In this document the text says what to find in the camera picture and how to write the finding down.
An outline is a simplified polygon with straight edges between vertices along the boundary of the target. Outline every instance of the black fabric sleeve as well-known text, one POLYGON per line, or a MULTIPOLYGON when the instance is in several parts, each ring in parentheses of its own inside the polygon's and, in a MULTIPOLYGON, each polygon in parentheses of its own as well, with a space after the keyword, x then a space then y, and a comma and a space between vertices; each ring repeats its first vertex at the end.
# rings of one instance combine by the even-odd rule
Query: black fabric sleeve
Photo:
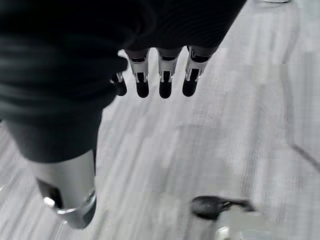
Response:
POLYGON ((109 79, 127 68, 118 51, 152 31, 153 9, 144 0, 1 1, 0 119, 24 157, 59 162, 96 148, 116 97, 109 79))

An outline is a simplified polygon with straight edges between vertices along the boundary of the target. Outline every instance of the black ribbed fabric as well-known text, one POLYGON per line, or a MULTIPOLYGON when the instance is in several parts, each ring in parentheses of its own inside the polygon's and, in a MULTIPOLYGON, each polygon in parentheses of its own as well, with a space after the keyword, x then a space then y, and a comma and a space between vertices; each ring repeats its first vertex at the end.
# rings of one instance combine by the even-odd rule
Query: black ribbed fabric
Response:
POLYGON ((217 47, 245 3, 246 0, 167 0, 158 11, 154 31, 139 37, 128 49, 217 47))

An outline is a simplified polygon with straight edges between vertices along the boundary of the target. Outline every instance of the floor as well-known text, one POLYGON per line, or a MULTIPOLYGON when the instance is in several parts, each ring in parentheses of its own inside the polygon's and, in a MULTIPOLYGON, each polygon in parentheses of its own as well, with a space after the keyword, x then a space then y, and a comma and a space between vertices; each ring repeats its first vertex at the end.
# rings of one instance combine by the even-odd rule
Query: floor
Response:
POLYGON ((97 212, 70 229, 42 204, 15 144, 0 127, 1 240, 213 240, 215 224, 189 206, 198 195, 248 198, 279 239, 320 236, 320 1, 249 0, 196 94, 182 95, 183 49, 172 96, 161 99, 157 52, 150 95, 105 109, 97 153, 97 212))

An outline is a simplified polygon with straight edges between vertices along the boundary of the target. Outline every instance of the robotic hand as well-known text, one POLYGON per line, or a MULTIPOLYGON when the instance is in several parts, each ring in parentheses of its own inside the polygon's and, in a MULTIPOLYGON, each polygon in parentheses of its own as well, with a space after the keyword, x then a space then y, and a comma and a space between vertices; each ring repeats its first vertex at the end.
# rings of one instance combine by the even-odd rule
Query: robotic hand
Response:
POLYGON ((0 119, 27 159, 46 205, 77 229, 92 221, 102 112, 126 94, 127 60, 145 98, 148 53, 159 55, 168 98, 188 46, 183 94, 199 77, 246 0, 70 0, 0 5, 0 119))

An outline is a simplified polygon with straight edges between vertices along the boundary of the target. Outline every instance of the black mechanical part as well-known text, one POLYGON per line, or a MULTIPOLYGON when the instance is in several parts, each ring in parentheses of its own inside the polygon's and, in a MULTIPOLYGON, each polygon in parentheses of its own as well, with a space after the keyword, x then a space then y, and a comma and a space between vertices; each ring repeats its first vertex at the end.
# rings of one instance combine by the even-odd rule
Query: black mechanical part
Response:
POLYGON ((122 79, 119 79, 117 74, 113 74, 111 80, 114 82, 113 84, 115 85, 116 87, 116 94, 120 97, 124 96, 127 94, 127 85, 126 85, 126 82, 125 80, 122 78, 122 79))
POLYGON ((160 81, 160 86, 159 86, 159 94, 160 97, 163 99, 167 99, 170 97, 171 92, 172 92, 172 82, 169 81, 171 78, 170 72, 165 71, 163 73, 163 82, 160 81))
POLYGON ((190 75, 190 81, 187 81, 186 79, 184 80, 182 93, 186 97, 191 97, 195 94, 197 89, 197 84, 198 84, 198 82, 196 81, 196 79, 198 78, 198 75, 199 75, 199 69, 192 69, 191 75, 190 75))
POLYGON ((245 212, 254 212, 255 208, 247 200, 233 200, 218 196, 198 196, 192 200, 191 212, 199 218, 217 220, 220 213, 231 206, 240 206, 245 212))
POLYGON ((139 82, 136 82, 136 92, 140 98, 146 98, 149 95, 149 84, 148 81, 144 81, 145 76, 143 72, 138 72, 137 77, 139 82))

